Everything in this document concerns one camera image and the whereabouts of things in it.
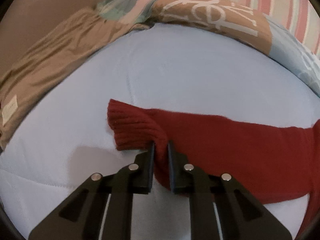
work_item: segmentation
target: brown blanket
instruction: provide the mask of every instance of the brown blanket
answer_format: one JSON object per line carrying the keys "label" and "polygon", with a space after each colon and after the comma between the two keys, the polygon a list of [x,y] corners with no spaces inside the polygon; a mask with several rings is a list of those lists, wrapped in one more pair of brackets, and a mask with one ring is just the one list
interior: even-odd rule
{"label": "brown blanket", "polygon": [[146,25],[105,20],[91,8],[76,12],[34,44],[0,80],[0,146],[5,149],[34,105],[94,52]]}

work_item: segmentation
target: metal pin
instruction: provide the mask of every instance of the metal pin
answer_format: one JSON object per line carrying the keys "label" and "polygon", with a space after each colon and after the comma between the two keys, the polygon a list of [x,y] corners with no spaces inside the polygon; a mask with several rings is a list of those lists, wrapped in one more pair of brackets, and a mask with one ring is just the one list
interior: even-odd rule
{"label": "metal pin", "polygon": [[231,175],[228,174],[228,173],[223,173],[223,174],[221,175],[221,178],[222,178],[223,180],[226,180],[226,181],[229,181],[229,180],[232,179]]}
{"label": "metal pin", "polygon": [[96,181],[102,178],[102,175],[100,173],[94,173],[91,175],[91,179]]}
{"label": "metal pin", "polygon": [[186,171],[192,171],[194,169],[194,166],[190,163],[185,164],[183,167]]}
{"label": "metal pin", "polygon": [[139,165],[132,163],[129,165],[129,170],[130,171],[136,171],[139,168]]}

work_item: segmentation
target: white bed sheet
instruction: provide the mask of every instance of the white bed sheet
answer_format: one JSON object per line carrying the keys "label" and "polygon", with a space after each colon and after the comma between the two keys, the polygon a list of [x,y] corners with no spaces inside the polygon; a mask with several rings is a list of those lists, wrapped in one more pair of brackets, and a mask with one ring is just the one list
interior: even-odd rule
{"label": "white bed sheet", "polygon": [[[129,33],[45,96],[0,156],[0,197],[24,237],[92,173],[133,162],[136,151],[115,150],[110,98],[277,127],[320,118],[320,100],[304,83],[237,41],[179,25]],[[307,204],[308,195],[266,207],[295,236]],[[134,196],[132,239],[190,239],[188,199],[154,181],[151,194]]]}

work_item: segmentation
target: patterned blanket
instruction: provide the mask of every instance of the patterned blanket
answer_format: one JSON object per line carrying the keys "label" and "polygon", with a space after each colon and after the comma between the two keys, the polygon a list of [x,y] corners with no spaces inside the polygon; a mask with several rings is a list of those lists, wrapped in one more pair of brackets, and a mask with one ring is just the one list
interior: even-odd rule
{"label": "patterned blanket", "polygon": [[98,4],[105,19],[163,22],[202,28],[236,39],[291,71],[320,97],[320,60],[270,16],[231,0],[111,0]]}

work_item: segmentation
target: fabric label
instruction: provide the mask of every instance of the fabric label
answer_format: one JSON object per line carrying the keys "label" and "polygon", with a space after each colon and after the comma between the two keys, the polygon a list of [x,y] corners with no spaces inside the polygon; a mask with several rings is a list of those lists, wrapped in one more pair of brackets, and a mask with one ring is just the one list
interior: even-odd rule
{"label": "fabric label", "polygon": [[9,121],[10,117],[14,114],[14,112],[18,109],[17,103],[17,95],[7,103],[4,108],[2,109],[2,125],[4,126],[6,122]]}

